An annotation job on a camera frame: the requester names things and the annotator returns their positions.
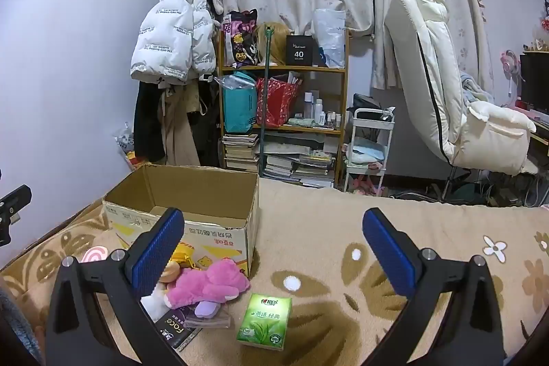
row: chair headrest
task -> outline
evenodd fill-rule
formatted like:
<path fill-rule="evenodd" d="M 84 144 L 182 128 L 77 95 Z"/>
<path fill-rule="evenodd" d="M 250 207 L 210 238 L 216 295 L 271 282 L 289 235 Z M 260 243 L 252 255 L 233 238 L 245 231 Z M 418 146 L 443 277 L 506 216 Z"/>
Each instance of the chair headrest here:
<path fill-rule="evenodd" d="M 448 22 L 448 8 L 444 0 L 416 0 L 424 21 Z"/>

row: pink teddy bear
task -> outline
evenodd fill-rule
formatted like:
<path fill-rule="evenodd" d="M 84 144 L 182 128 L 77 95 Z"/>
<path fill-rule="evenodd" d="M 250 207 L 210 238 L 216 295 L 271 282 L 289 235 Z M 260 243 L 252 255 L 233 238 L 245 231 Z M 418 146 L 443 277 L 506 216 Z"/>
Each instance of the pink teddy bear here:
<path fill-rule="evenodd" d="M 250 286 L 250 281 L 232 259 L 214 262 L 208 270 L 183 269 L 174 285 L 168 287 L 164 302 L 171 309 L 200 301 L 224 303 L 235 299 Z"/>

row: metal screw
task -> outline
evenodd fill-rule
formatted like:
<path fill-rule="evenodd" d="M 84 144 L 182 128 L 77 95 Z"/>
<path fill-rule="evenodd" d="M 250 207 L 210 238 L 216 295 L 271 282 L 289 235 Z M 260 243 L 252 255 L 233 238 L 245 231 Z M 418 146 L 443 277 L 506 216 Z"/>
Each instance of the metal screw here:
<path fill-rule="evenodd" d="M 424 248 L 421 251 L 421 256 L 427 259 L 427 261 L 432 261 L 436 258 L 436 251 L 434 251 L 432 248 Z"/>
<path fill-rule="evenodd" d="M 73 262 L 74 262 L 74 258 L 72 256 L 67 256 L 65 259 L 61 261 L 61 264 L 63 264 L 63 267 L 70 267 Z"/>
<path fill-rule="evenodd" d="M 482 267 L 486 264 L 486 259 L 484 259 L 481 255 L 475 255 L 473 256 L 473 261 L 476 265 L 479 267 Z"/>
<path fill-rule="evenodd" d="M 113 261 L 122 261 L 125 255 L 126 255 L 126 252 L 121 248 L 119 248 L 118 250 L 113 251 L 110 257 Z"/>

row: red patterned bag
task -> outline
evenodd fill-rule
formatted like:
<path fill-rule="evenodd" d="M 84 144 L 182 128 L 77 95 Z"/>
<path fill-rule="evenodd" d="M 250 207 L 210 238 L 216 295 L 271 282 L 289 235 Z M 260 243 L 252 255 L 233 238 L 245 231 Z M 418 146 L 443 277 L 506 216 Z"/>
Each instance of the red patterned bag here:
<path fill-rule="evenodd" d="M 257 80 L 257 124 L 261 124 L 263 112 L 264 79 Z M 267 127 L 282 126 L 290 118 L 290 105 L 297 97 L 301 80 L 295 84 L 269 79 L 267 88 Z"/>

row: pink and white swirl lollipop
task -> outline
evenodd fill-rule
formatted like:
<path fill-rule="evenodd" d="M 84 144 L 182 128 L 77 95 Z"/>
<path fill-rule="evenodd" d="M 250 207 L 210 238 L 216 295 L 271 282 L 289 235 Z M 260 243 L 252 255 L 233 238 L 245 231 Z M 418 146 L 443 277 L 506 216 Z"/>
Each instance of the pink and white swirl lollipop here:
<path fill-rule="evenodd" d="M 84 254 L 82 261 L 80 262 L 104 261 L 108 256 L 108 254 L 109 254 L 109 251 L 105 247 L 102 247 L 101 245 L 97 245 L 95 247 L 90 248 Z"/>

